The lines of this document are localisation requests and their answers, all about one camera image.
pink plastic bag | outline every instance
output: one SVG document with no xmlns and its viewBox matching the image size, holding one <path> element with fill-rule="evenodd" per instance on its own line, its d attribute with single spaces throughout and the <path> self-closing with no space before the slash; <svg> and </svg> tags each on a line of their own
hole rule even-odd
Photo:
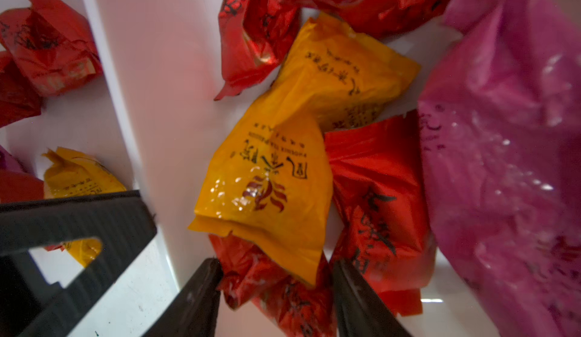
<svg viewBox="0 0 581 337">
<path fill-rule="evenodd" d="M 432 230 L 504 337 L 581 329 L 581 35 L 551 0 L 452 0 L 419 101 Z"/>
<path fill-rule="evenodd" d="M 8 153 L 2 146 L 0 146 L 0 169 L 15 173 L 25 172 L 20 163 L 18 163 L 18 160 Z"/>
</svg>

black plastic part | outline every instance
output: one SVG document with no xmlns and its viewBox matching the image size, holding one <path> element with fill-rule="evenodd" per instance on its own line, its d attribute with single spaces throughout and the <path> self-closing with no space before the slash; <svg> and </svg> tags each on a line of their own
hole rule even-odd
<svg viewBox="0 0 581 337">
<path fill-rule="evenodd" d="M 333 266 L 339 336 L 411 337 L 361 274 L 346 260 Z"/>
<path fill-rule="evenodd" d="M 103 245 L 99 256 L 43 306 L 20 336 L 66 336 L 156 232 L 139 191 L 0 204 L 0 256 L 85 238 L 98 238 Z"/>
<path fill-rule="evenodd" d="M 218 259 L 206 259 L 143 337 L 214 336 L 222 279 Z"/>
<path fill-rule="evenodd" d="M 54 283 L 51 285 L 47 283 L 29 253 L 12 254 L 10 256 L 4 256 L 0 258 L 0 260 L 2 261 L 0 264 L 2 264 L 3 267 L 8 265 L 14 267 L 11 279 L 14 279 L 14 273 L 20 275 L 21 278 L 18 282 L 22 282 L 28 287 L 28 291 L 34 296 L 34 300 L 41 308 L 46 306 L 52 298 L 62 290 L 60 283 Z M 11 283 L 7 281 L 9 278 L 8 275 L 6 275 L 5 278 L 4 276 L 0 278 L 2 278 L 0 280 L 3 280 L 4 282 Z"/>
<path fill-rule="evenodd" d="M 17 263 L 10 256 L 0 258 L 0 305 L 4 306 L 0 308 L 2 337 L 21 333 L 42 310 L 26 280 L 19 277 L 21 274 Z"/>
</svg>

yellow tea packet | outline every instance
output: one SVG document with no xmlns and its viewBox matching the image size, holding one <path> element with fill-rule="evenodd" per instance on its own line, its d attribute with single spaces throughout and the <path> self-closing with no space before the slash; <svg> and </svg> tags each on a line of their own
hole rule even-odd
<svg viewBox="0 0 581 337">
<path fill-rule="evenodd" d="M 127 190 L 97 159 L 59 147 L 56 152 L 43 154 L 53 165 L 44 173 L 44 198 L 98 195 Z M 97 239 L 84 239 L 64 243 L 63 247 L 83 267 L 95 260 L 101 251 Z"/>
<path fill-rule="evenodd" d="M 418 71 L 342 21 L 309 19 L 277 80 L 215 152 L 189 229 L 232 232 L 315 285 L 333 193 L 323 132 L 372 123 Z"/>
</svg>

white bin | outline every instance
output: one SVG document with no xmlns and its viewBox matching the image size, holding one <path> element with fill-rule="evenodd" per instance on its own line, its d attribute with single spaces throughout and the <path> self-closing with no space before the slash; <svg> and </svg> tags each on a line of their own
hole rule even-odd
<svg viewBox="0 0 581 337">
<path fill-rule="evenodd" d="M 159 234 L 70 336 L 140 336 L 169 305 L 201 261 L 213 256 L 206 234 L 188 231 L 214 151 L 250 103 L 270 84 L 219 102 L 222 88 L 217 16 L 222 0 L 63 0 L 91 22 L 105 78 L 45 101 L 43 114 L 0 129 L 0 144 L 39 178 L 40 154 L 65 146 L 91 154 L 128 188 L 139 188 Z M 579 0 L 556 0 L 581 24 Z M 0 0 L 0 12 L 28 0 Z M 305 11 L 305 15 L 315 14 Z M 453 31 L 438 18 L 385 41 L 422 65 L 408 93 L 382 118 L 414 107 Z M 342 228 L 335 210 L 330 253 Z M 33 250 L 49 282 L 66 285 L 80 272 L 67 253 Z M 496 328 L 443 255 L 422 290 L 424 313 L 400 318 L 415 337 L 497 336 Z M 223 303 L 216 336 L 282 336 L 251 303 L 232 312 Z"/>
</svg>

white surface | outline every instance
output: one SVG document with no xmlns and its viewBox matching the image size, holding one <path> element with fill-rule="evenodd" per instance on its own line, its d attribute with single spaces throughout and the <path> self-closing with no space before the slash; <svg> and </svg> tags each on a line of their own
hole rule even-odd
<svg viewBox="0 0 581 337">
<path fill-rule="evenodd" d="M 48 166 L 40 154 L 47 147 L 66 146 L 96 156 L 129 188 L 135 178 L 139 181 L 166 237 L 158 235 L 148 245 L 71 333 L 139 336 L 170 303 L 177 285 L 213 254 L 205 234 L 186 229 L 207 165 L 275 73 L 241 96 L 212 101 L 223 84 L 217 26 L 222 0 L 83 0 L 86 11 L 82 0 L 64 1 L 88 14 L 111 95 L 100 79 L 50 99 L 43 115 L 1 129 L 0 144 L 40 177 Z M 576 0 L 562 1 L 579 23 Z M 0 10 L 18 6 L 28 1 L 0 0 Z M 436 19 L 386 41 L 423 68 L 405 98 L 383 118 L 414 107 L 431 67 L 457 38 Z M 330 220 L 327 252 L 340 232 L 338 218 L 331 215 Z M 58 261 L 43 250 L 32 254 L 51 281 L 66 282 L 78 272 L 70 259 Z M 441 255 L 422 297 L 429 300 L 424 314 L 402 319 L 415 337 L 496 335 Z M 282 336 L 253 305 L 232 312 L 223 303 L 216 335 Z"/>
</svg>

